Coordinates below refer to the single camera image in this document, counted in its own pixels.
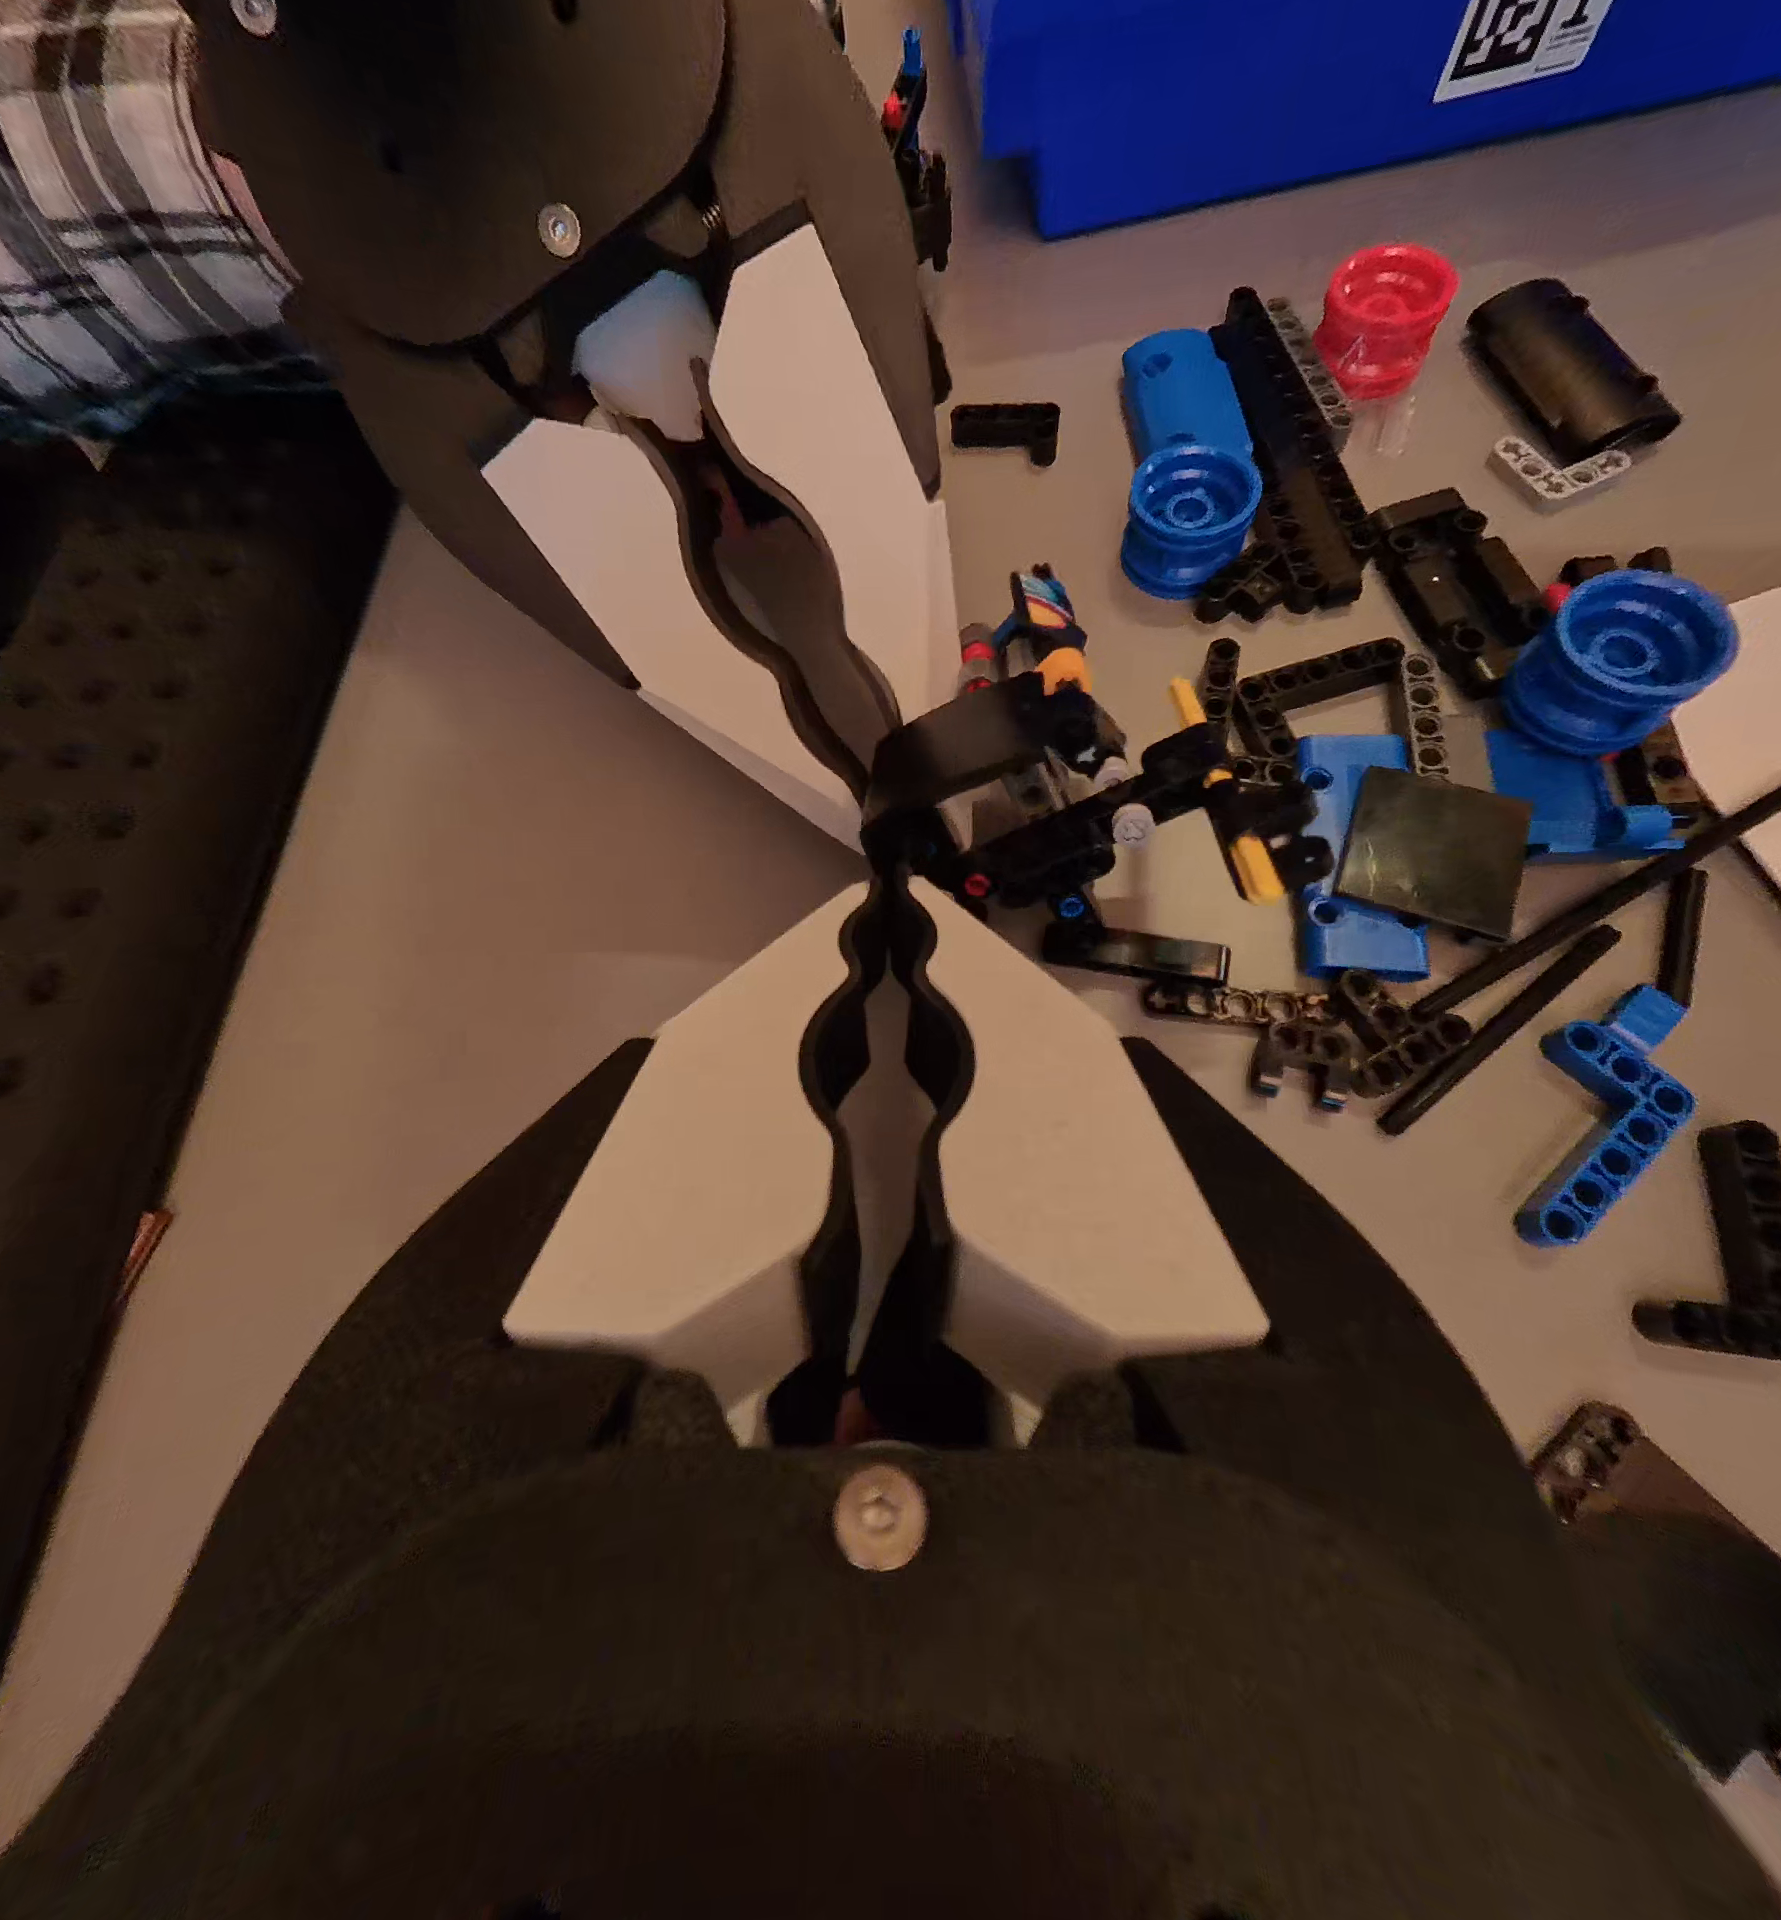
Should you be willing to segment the black square tile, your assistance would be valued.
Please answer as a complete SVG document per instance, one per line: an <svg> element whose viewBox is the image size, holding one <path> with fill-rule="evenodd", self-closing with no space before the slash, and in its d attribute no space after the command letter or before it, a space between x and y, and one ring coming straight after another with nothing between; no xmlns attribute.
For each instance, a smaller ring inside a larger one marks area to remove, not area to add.
<svg viewBox="0 0 1781 1920"><path fill-rule="evenodd" d="M1533 812L1523 800L1366 768L1357 788L1333 892L1500 943L1513 933Z"/></svg>

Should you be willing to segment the black beam with connectors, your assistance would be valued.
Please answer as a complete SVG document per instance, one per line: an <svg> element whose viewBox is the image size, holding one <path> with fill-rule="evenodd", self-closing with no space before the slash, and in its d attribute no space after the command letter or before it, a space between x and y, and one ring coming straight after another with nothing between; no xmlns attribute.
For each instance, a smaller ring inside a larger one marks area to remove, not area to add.
<svg viewBox="0 0 1781 1920"><path fill-rule="evenodd" d="M1360 970L1339 971L1323 992L1146 981L1141 998L1146 1014L1251 1035L1250 1092L1274 1097L1301 1073L1325 1113L1398 1097L1474 1035L1458 1012L1422 1017Z"/></svg>

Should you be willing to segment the black rounded panel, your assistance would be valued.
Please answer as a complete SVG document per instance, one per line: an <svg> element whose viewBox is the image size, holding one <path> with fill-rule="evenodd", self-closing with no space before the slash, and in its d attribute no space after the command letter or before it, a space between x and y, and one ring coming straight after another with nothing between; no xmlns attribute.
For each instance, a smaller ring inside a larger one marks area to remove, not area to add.
<svg viewBox="0 0 1781 1920"><path fill-rule="evenodd" d="M1680 411L1565 281L1525 279L1477 304L1468 346L1563 465L1669 438Z"/></svg>

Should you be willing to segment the black rectangular frame piece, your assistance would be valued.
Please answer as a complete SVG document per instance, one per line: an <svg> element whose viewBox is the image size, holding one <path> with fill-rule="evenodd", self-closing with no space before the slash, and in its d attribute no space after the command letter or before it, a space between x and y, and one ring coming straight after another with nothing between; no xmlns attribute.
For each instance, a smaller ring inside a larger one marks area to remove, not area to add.
<svg viewBox="0 0 1781 1920"><path fill-rule="evenodd" d="M1457 489L1398 500L1366 526L1384 588L1440 673L1468 699L1497 697L1551 620L1544 590Z"/></svg>

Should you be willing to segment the small black L beam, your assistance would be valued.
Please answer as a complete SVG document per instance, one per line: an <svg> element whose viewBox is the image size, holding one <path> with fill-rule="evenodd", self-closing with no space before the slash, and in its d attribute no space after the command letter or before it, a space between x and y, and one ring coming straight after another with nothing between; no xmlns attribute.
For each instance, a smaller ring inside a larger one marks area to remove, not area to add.
<svg viewBox="0 0 1781 1920"><path fill-rule="evenodd" d="M950 408L956 450L1020 450L1033 468L1053 468L1060 442L1054 400L976 400Z"/></svg>

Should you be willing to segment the black angular beam frame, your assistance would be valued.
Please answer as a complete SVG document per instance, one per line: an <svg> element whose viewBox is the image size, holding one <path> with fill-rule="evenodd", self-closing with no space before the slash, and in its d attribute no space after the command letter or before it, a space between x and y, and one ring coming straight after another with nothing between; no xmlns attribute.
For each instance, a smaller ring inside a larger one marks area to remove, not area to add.
<svg viewBox="0 0 1781 1920"><path fill-rule="evenodd" d="M1294 714L1373 691L1388 697L1407 768L1448 784L1445 686L1430 653L1415 646L1395 637L1362 639L1247 675L1240 641L1215 637L1197 676L1197 695L1209 721L1224 727L1235 777L1267 788L1285 788L1297 777Z"/></svg>

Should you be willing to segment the small blue brick panel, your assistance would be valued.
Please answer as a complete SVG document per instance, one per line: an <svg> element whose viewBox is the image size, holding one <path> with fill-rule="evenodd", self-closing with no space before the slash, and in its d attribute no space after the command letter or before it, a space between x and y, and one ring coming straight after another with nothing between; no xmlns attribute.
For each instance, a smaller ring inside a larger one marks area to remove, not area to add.
<svg viewBox="0 0 1781 1920"><path fill-rule="evenodd" d="M1529 865L1646 859L1678 845L1666 804L1625 804L1601 759L1551 753L1523 732L1483 736L1494 791L1529 807Z"/></svg>

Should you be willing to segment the red toy wheel rim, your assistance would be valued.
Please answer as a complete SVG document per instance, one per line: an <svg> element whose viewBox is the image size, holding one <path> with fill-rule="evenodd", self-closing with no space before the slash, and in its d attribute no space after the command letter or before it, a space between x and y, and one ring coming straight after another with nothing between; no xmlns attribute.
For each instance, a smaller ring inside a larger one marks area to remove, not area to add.
<svg viewBox="0 0 1781 1920"><path fill-rule="evenodd" d="M1339 262L1312 343L1344 398L1405 394L1457 291L1457 269L1419 243L1380 243Z"/></svg>

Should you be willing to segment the short black axle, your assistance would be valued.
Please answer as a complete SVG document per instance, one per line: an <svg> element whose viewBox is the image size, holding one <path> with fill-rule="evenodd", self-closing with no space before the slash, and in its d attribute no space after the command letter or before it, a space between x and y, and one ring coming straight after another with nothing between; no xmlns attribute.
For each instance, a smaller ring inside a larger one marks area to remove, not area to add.
<svg viewBox="0 0 1781 1920"><path fill-rule="evenodd" d="M1670 877L1653 984L1683 1006L1693 1005L1709 876L1701 865Z"/></svg>

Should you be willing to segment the blue plastic bin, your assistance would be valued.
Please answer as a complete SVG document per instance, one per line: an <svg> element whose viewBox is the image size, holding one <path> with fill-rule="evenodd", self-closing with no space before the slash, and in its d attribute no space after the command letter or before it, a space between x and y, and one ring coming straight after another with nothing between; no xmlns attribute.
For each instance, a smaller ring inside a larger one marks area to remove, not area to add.
<svg viewBox="0 0 1781 1920"><path fill-rule="evenodd" d="M950 1L1046 240L1781 82L1781 1Z"/></svg>

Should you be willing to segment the black and orange brick assembly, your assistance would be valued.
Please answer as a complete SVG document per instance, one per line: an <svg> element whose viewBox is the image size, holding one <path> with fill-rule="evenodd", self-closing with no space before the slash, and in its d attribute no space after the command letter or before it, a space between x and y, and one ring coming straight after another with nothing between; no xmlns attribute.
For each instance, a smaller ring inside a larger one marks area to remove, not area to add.
<svg viewBox="0 0 1781 1920"><path fill-rule="evenodd" d="M1046 563L1015 572L1010 588L1011 606L998 627L961 632L956 695L1037 670L1050 688L1074 680L1087 691L1094 726L943 801L920 856L876 871L931 879L976 914L1043 905L1077 933L1101 925L1090 892L1119 853L1187 815L1209 823L1246 900L1286 897L1331 871L1331 850L1310 833L1316 805L1303 779L1285 788L1240 782L1197 678L1169 688L1177 726L1132 757L1094 691L1090 636L1069 588Z"/></svg>

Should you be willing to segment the blue panel with holes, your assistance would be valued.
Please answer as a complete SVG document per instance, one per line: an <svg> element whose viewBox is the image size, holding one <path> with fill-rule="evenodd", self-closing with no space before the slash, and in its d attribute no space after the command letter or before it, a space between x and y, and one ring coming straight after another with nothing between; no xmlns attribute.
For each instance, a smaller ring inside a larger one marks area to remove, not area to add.
<svg viewBox="0 0 1781 1920"><path fill-rule="evenodd" d="M1398 733L1310 733L1297 743L1297 775L1314 795L1310 833L1333 854L1331 871L1298 894L1297 965L1325 981L1339 971L1366 971L1384 983L1411 984L1430 973L1423 925L1339 894L1344 853L1362 775L1371 768L1409 771Z"/></svg>

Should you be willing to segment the grey and black brick assembly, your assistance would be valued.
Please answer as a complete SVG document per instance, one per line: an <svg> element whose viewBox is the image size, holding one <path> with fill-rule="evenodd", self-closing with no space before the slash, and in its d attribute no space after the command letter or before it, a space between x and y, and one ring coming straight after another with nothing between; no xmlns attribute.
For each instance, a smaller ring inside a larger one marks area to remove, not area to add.
<svg viewBox="0 0 1781 1920"><path fill-rule="evenodd" d="M879 108L879 126L896 168L922 264L943 272L950 261L953 209L948 160L923 146L927 64L917 27L903 30L903 56Z"/></svg>

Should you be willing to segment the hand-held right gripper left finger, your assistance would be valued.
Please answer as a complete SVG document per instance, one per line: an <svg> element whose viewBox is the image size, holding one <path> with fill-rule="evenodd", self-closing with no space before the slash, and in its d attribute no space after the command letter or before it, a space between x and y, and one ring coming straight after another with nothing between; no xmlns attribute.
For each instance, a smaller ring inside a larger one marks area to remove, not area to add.
<svg viewBox="0 0 1781 1920"><path fill-rule="evenodd" d="M728 1407L804 1364L848 1373L841 1110L870 1071L879 905L857 882L652 1035L505 1310L513 1344L688 1370Z"/></svg>

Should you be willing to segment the grey desk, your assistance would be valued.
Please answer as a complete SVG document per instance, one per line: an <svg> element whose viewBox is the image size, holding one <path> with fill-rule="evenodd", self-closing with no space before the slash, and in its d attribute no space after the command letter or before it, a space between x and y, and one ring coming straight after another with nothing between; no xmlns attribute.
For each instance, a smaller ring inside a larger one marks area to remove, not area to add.
<svg viewBox="0 0 1781 1920"><path fill-rule="evenodd" d="M1046 474L950 460L959 606L986 617L1017 562L1063 565L1087 614L1106 605L1098 656L1130 726L1166 717L1163 680L1205 639L1116 585L1119 351L1237 282L1316 304L1331 264L1390 238L1450 256L1466 301L1565 279L1684 426L1597 500L1527 509L1485 465L1502 408L1448 324L1409 411L1352 444L1368 503L1458 487L1539 573L1660 543L1719 593L1781 588L1781 88L1050 246L1002 174L964 172L954 196L956 390L1063 403ZM617 1042L854 876L402 525L0 1686L0 1852L118 1695L356 1285ZM1628 1323L1634 1297L1716 1279L1690 1142L1576 1256L1539 1255L1510 1212L1587 1110L1535 1035L1401 1141L1251 1100L1235 1038L1151 1038L1418 1288L1520 1441L1619 1403L1781 1550L1781 1365L1658 1351ZM1669 1056L1701 1115L1781 1131L1781 906L1734 853Z"/></svg>

